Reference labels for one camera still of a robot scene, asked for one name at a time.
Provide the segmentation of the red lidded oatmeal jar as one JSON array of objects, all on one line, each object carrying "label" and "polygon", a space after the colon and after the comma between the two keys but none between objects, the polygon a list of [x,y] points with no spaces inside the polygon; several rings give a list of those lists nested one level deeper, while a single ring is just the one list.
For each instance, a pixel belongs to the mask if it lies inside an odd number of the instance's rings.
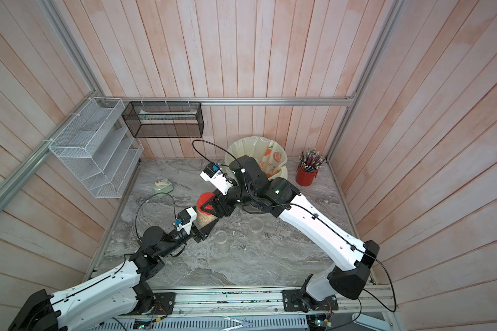
[{"label": "red lidded oatmeal jar", "polygon": [[203,228],[217,219],[212,214],[213,208],[209,204],[209,200],[212,198],[214,198],[213,193],[203,193],[197,200],[197,226],[199,228]]}]

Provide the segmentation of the small oatmeal jar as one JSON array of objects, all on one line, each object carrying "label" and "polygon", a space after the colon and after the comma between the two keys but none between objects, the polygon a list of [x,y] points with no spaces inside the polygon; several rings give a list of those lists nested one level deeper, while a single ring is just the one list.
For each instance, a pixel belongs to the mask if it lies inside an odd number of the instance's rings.
[{"label": "small oatmeal jar", "polygon": [[216,245],[226,245],[228,238],[228,234],[225,231],[219,230],[215,233],[213,240]]}]

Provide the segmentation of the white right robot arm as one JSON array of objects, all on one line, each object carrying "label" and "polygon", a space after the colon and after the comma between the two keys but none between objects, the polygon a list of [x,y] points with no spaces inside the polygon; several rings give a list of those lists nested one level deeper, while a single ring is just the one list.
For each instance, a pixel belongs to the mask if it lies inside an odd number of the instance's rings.
[{"label": "white right robot arm", "polygon": [[333,264],[324,272],[308,276],[300,300],[305,308],[335,294],[356,300],[363,293],[380,247],[361,241],[324,216],[287,179],[269,179],[256,160],[243,156],[229,165],[228,176],[210,162],[201,177],[215,186],[198,208],[221,219],[237,207],[250,205],[294,226],[321,248]]}]

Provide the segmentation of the wide oatmeal jar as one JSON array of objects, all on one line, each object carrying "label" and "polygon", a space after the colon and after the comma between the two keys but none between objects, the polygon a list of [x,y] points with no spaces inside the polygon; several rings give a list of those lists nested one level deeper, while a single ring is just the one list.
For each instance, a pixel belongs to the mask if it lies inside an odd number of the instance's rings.
[{"label": "wide oatmeal jar", "polygon": [[261,233],[263,231],[264,225],[261,219],[251,219],[251,221],[248,224],[249,230],[253,234]]}]

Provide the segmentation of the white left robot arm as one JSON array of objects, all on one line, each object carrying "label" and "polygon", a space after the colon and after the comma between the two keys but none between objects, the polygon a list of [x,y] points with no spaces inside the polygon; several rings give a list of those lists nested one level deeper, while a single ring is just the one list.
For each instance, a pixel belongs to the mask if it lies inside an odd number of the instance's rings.
[{"label": "white left robot arm", "polygon": [[148,228],[138,251],[112,270],[66,290],[30,295],[9,330],[89,330],[122,314],[153,313],[158,300],[148,280],[163,269],[163,258],[189,239],[204,241],[216,223],[170,233],[158,226]]}]

